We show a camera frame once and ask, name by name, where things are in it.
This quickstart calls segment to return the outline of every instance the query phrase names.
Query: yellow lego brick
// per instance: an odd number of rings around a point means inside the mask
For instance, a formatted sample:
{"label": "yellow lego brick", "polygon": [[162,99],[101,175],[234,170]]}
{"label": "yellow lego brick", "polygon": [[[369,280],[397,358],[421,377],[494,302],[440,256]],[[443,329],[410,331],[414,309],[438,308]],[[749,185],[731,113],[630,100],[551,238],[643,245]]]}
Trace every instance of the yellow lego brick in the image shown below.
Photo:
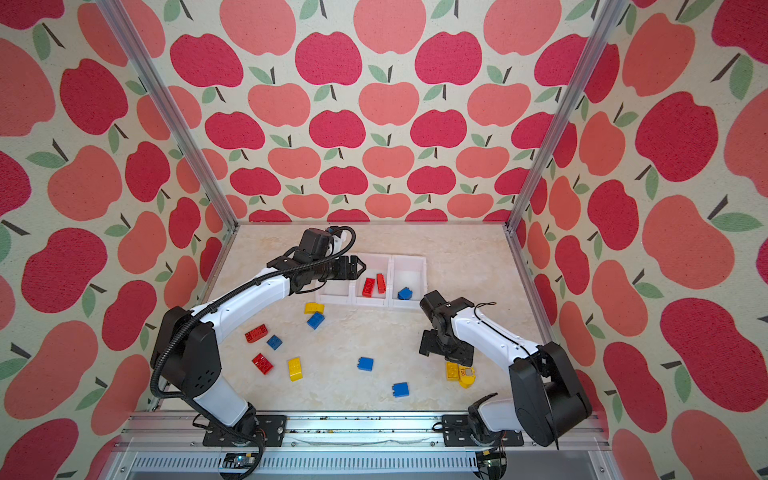
{"label": "yellow lego brick", "polygon": [[304,378],[304,375],[301,374],[301,360],[299,357],[288,360],[288,375],[291,382]]}
{"label": "yellow lego brick", "polygon": [[468,389],[475,383],[475,370],[468,366],[460,366],[458,368],[458,384]]}
{"label": "yellow lego brick", "polygon": [[449,382],[458,382],[458,363],[445,363],[445,377]]}
{"label": "yellow lego brick", "polygon": [[320,314],[322,314],[325,309],[326,309],[326,306],[323,305],[322,303],[307,303],[304,306],[304,313],[320,312]]}

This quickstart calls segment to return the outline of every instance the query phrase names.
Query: building block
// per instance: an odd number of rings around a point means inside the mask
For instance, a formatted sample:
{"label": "building block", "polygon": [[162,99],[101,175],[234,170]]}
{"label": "building block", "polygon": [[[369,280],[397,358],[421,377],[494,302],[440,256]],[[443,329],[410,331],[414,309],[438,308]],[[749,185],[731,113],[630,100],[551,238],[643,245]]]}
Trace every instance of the building block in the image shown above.
{"label": "building block", "polygon": [[366,278],[366,284],[362,286],[362,295],[371,297],[373,295],[373,284],[376,281],[373,278]]}
{"label": "building block", "polygon": [[412,296],[413,296],[413,292],[408,287],[400,290],[397,293],[398,300],[410,300]]}
{"label": "building block", "polygon": [[315,313],[315,312],[325,313],[325,311],[326,311],[326,306],[323,305],[322,303],[307,303],[304,306],[304,313],[307,313],[307,314]]}
{"label": "building block", "polygon": [[277,335],[272,335],[272,338],[266,341],[266,344],[272,347],[272,350],[277,350],[277,347],[283,345],[283,341],[277,337]]}
{"label": "building block", "polygon": [[258,367],[264,375],[269,373],[273,368],[273,365],[270,363],[270,361],[267,360],[266,357],[261,353],[256,355],[256,358],[251,360],[251,362],[253,362],[253,364]]}
{"label": "building block", "polygon": [[370,372],[373,370],[373,359],[370,359],[367,356],[361,356],[357,361],[357,368]]}
{"label": "building block", "polygon": [[256,342],[258,339],[262,339],[267,335],[266,331],[266,325],[261,324],[255,329],[251,330],[250,332],[245,334],[245,339],[248,340],[248,343]]}
{"label": "building block", "polygon": [[449,382],[458,382],[458,363],[445,363],[445,377]]}
{"label": "building block", "polygon": [[392,386],[392,394],[395,396],[395,398],[399,398],[402,396],[408,396],[408,383],[396,383]]}
{"label": "building block", "polygon": [[309,320],[306,321],[306,324],[311,326],[313,330],[317,330],[317,327],[325,320],[326,317],[324,317],[320,312],[315,312]]}
{"label": "building block", "polygon": [[468,366],[460,366],[458,368],[458,384],[468,389],[475,383],[475,369]]}
{"label": "building block", "polygon": [[296,357],[295,359],[288,360],[288,376],[290,376],[290,381],[295,382],[297,380],[301,380],[304,378],[304,375],[301,374],[301,358]]}
{"label": "building block", "polygon": [[386,283],[384,282],[384,276],[381,273],[376,274],[376,285],[379,288],[379,293],[386,292]]}

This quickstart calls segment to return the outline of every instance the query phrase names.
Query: blue block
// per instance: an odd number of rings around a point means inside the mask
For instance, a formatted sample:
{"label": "blue block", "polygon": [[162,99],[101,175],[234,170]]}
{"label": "blue block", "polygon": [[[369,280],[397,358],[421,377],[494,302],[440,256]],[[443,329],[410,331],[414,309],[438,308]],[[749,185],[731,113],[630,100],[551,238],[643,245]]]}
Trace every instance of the blue block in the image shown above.
{"label": "blue block", "polygon": [[397,293],[398,300],[410,300],[412,296],[413,296],[413,292],[408,287],[400,290]]}
{"label": "blue block", "polygon": [[370,372],[373,370],[373,359],[370,359],[367,356],[361,356],[360,360],[357,361],[357,368]]}
{"label": "blue block", "polygon": [[277,338],[277,335],[272,335],[272,338],[266,341],[266,344],[272,347],[272,350],[277,350],[277,347],[283,345],[283,341]]}
{"label": "blue block", "polygon": [[392,386],[392,394],[395,398],[408,396],[408,383],[396,383]]}
{"label": "blue block", "polygon": [[322,315],[320,312],[315,312],[314,315],[310,317],[309,320],[306,321],[306,324],[311,326],[313,330],[317,330],[317,327],[325,320],[326,317]]}

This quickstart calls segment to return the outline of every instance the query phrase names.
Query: white divided container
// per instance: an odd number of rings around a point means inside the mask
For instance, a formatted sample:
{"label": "white divided container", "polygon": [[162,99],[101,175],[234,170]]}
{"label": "white divided container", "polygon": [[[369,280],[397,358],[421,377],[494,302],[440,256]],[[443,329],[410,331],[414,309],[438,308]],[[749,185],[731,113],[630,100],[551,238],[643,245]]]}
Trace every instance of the white divided container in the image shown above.
{"label": "white divided container", "polygon": [[[317,303],[419,310],[419,302],[428,291],[425,257],[383,253],[350,253],[350,255],[357,255],[366,265],[366,271],[357,280],[328,280],[323,288],[315,292]],[[376,280],[377,273],[384,276],[386,291],[379,293],[379,287],[374,283],[371,297],[363,296],[362,288],[366,284],[366,279]],[[411,300],[398,300],[397,293],[405,287],[413,292]]]}

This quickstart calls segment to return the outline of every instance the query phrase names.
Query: patterned wall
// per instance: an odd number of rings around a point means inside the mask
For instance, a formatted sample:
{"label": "patterned wall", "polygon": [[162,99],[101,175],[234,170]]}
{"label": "patterned wall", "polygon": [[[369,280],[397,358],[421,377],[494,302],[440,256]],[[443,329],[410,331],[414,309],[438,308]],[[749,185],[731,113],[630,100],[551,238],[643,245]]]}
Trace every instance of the patterned wall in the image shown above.
{"label": "patterned wall", "polygon": [[[161,20],[125,5],[166,51]],[[92,480],[223,231],[94,3],[0,2],[0,24],[0,478]]]}
{"label": "patterned wall", "polygon": [[201,103],[190,127],[227,160],[220,184],[245,221],[505,220],[599,8],[148,3],[168,45],[156,66]]}
{"label": "patterned wall", "polygon": [[768,475],[768,4],[637,0],[518,227],[626,480]]}

